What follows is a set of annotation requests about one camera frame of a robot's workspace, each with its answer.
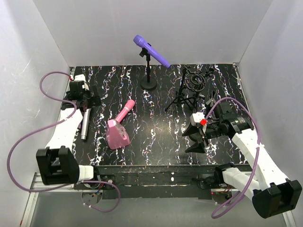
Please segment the silver microphone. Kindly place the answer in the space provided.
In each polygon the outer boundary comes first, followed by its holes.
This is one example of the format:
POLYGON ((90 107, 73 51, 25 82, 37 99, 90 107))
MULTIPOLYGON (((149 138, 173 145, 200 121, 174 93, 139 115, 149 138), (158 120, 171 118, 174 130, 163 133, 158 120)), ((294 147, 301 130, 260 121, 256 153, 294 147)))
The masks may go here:
POLYGON ((81 140, 86 140, 89 128, 89 118, 90 118, 91 108, 87 109, 84 113, 82 119, 82 126, 81 126, 81 140))

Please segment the purple smooth microphone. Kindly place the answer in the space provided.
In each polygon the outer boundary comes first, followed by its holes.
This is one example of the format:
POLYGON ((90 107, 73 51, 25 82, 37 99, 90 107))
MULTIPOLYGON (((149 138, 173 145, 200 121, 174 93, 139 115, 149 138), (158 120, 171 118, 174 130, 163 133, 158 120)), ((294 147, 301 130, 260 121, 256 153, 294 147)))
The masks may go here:
POLYGON ((147 53, 154 59, 156 59, 161 65, 166 68, 170 67, 170 63, 162 55, 160 55, 152 46, 150 46, 142 36, 136 35, 133 41, 137 46, 145 48, 147 50, 147 53))

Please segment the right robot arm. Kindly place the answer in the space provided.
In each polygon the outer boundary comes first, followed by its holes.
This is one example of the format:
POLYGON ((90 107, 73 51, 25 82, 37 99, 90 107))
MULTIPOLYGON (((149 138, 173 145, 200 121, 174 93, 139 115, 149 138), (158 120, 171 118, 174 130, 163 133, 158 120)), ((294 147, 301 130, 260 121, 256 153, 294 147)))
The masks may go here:
POLYGON ((227 163, 215 168, 213 179, 216 184, 225 184, 238 190, 232 201, 232 208, 244 197, 252 201, 255 211, 262 218, 269 218, 294 210, 302 186, 297 180, 290 180, 274 163, 260 141, 260 132, 251 114, 238 114, 232 111, 228 98, 217 102, 207 102, 208 112, 196 112, 190 116, 190 124, 182 134, 195 135, 194 144, 187 153, 205 153, 209 140, 221 136, 229 137, 240 149, 250 167, 246 175, 235 164, 227 163))

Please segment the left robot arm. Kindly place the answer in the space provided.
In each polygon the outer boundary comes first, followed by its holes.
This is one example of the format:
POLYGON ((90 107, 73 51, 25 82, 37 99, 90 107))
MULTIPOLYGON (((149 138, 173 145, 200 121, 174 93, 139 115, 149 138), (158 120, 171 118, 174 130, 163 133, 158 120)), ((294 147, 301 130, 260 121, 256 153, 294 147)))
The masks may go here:
POLYGON ((46 147, 36 153, 45 185, 78 183, 94 178, 93 166, 79 165, 72 153, 72 145, 78 129, 81 129, 81 139, 86 139, 90 111, 100 104, 98 92, 89 87, 84 75, 77 75, 69 83, 53 136, 46 147))

